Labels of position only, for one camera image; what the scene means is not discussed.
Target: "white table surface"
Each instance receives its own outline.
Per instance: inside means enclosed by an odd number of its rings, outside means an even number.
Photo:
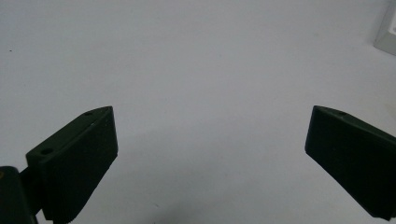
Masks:
[[[388,223],[304,153],[313,105],[396,134],[388,4],[0,0],[0,164],[113,105],[119,156],[73,223]]]

